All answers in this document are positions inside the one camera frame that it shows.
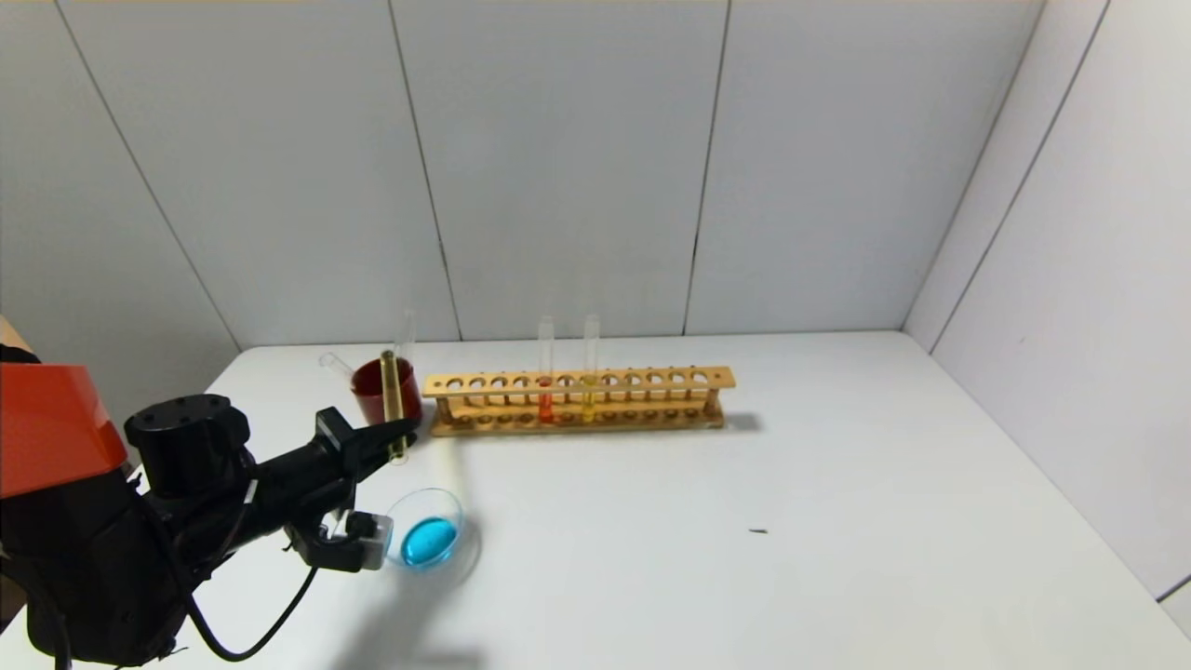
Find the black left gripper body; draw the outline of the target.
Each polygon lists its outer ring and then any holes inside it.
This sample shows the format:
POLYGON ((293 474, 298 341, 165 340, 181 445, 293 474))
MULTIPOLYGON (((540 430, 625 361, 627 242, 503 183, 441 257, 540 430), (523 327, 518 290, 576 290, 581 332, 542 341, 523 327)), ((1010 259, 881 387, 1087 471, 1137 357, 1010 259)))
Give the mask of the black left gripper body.
POLYGON ((314 414, 314 436, 305 445, 261 462, 252 502, 257 530, 282 530, 343 516, 353 509, 366 478, 361 442, 339 411, 314 414))

